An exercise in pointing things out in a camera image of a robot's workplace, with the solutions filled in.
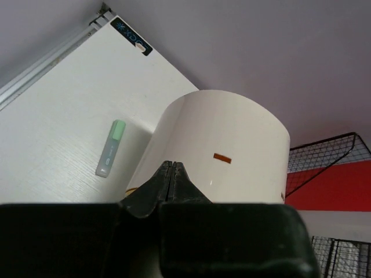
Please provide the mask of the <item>black table corner label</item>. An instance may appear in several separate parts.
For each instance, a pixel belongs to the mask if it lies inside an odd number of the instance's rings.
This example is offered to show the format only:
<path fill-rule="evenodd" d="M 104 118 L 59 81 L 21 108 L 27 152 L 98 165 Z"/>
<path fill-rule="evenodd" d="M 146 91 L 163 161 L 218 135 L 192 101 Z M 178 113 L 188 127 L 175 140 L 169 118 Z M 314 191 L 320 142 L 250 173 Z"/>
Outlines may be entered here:
<path fill-rule="evenodd" d="M 113 19 L 113 21 L 110 22 L 110 25 L 129 43 L 138 48 L 143 55 L 148 56 L 153 51 L 153 48 L 119 17 Z"/>

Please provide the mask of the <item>round white drawer cabinet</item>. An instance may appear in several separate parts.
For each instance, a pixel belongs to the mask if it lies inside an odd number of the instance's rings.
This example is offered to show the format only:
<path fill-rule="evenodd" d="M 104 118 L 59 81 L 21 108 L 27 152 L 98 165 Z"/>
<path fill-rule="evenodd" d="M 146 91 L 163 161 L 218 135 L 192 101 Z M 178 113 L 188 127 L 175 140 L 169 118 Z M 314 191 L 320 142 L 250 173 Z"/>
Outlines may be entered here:
<path fill-rule="evenodd" d="M 290 135 L 258 103 L 222 90 L 188 93 L 164 110 L 128 188 L 166 160 L 218 203 L 283 203 Z"/>

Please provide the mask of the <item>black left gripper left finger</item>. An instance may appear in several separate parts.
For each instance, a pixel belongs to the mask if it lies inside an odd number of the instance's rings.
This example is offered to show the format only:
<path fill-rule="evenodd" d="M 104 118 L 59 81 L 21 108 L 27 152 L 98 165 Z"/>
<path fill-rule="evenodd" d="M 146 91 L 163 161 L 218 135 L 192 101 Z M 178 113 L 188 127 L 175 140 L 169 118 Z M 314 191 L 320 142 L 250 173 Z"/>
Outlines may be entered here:
<path fill-rule="evenodd" d="M 158 206 L 174 164 L 163 162 L 115 203 L 1 206 L 2 277 L 123 277 L 144 247 L 158 243 Z"/>

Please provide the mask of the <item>green highlighter pen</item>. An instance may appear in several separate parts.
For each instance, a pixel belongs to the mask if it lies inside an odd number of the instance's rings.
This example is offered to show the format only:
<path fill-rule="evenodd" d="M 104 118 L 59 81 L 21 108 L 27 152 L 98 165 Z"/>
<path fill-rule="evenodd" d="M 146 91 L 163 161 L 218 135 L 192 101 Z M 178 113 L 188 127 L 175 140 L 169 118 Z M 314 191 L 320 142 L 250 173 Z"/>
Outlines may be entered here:
<path fill-rule="evenodd" d="M 105 146 L 99 159 L 95 174 L 99 177 L 107 178 L 115 156 L 118 151 L 121 138 L 125 131 L 126 123 L 122 120 L 115 120 L 112 123 Z"/>

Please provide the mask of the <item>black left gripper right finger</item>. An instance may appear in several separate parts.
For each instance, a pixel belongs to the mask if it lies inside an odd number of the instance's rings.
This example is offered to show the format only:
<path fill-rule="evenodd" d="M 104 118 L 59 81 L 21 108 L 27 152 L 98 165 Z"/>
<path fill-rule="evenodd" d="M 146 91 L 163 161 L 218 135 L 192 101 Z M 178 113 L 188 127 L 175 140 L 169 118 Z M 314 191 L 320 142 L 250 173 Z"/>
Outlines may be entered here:
<path fill-rule="evenodd" d="M 285 204 L 212 203 L 182 163 L 165 161 L 160 196 L 163 277 L 319 277 L 307 228 Z"/>

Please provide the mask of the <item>red folder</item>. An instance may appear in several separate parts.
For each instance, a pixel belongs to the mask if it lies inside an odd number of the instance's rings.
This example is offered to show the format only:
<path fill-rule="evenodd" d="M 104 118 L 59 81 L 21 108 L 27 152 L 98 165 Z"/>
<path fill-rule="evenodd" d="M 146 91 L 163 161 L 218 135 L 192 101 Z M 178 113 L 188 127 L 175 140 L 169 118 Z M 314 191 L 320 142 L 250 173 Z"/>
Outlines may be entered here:
<path fill-rule="evenodd" d="M 338 164 L 288 196 L 297 210 L 370 211 L 370 161 Z"/>

